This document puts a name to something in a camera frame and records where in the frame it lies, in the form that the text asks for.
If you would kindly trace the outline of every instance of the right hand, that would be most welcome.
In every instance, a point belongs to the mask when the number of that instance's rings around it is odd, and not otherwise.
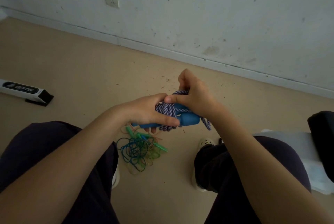
[[[179,76],[179,90],[189,90],[188,95],[169,95],[165,103],[179,103],[187,106],[199,116],[209,118],[219,102],[211,95],[206,84],[198,79],[189,69],[185,69]]]

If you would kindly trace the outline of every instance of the white shoe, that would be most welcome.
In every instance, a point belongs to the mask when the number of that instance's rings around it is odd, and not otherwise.
[[[115,174],[113,176],[113,182],[111,184],[111,189],[115,188],[118,185],[119,181],[120,181],[120,169],[118,168],[117,165]]]
[[[197,149],[197,152],[199,152],[201,150],[202,147],[204,147],[205,145],[208,145],[208,144],[212,144],[212,145],[215,145],[215,143],[209,139],[209,138],[202,138],[199,142],[198,142],[198,149]],[[200,192],[205,192],[206,189],[203,189],[201,187],[198,186],[197,182],[196,182],[196,177],[195,177],[195,168],[194,168],[194,171],[192,172],[192,177],[191,177],[191,184],[193,185],[193,187],[200,191]]]

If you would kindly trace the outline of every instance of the purple rope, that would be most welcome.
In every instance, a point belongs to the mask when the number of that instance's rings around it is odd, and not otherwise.
[[[173,93],[173,95],[188,95],[189,91],[187,90],[178,90]],[[175,108],[175,105],[173,103],[159,103],[155,106],[155,110],[159,113],[162,113],[167,116],[171,116],[176,118],[176,112],[191,112],[190,109],[178,109]],[[203,124],[206,126],[208,130],[211,130],[211,123],[208,120],[205,120],[205,118],[201,117],[201,120]],[[168,125],[161,125],[159,127],[160,130],[169,132],[171,129],[176,129],[176,126],[168,126]]]

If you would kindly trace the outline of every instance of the white wall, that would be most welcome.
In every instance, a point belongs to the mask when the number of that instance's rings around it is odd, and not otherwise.
[[[5,11],[23,11],[219,62],[217,67],[233,65],[334,90],[334,0],[119,1],[119,9],[104,0],[0,4]]]

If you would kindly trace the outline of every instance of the beige floor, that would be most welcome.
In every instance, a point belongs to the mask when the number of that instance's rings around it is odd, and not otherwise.
[[[0,153],[32,122],[61,120],[85,127],[115,104],[172,93],[186,67],[207,82],[252,133],[263,128],[309,131],[309,116],[334,110],[331,99],[6,19],[0,22],[0,78],[45,88],[55,98],[41,107],[0,94]],[[162,133],[169,152],[137,176],[120,161],[121,181],[112,203],[122,223],[204,222],[215,194],[199,193],[190,185],[197,142],[204,136],[218,139],[215,130],[209,132],[202,124]],[[315,197],[334,216],[334,197]]]

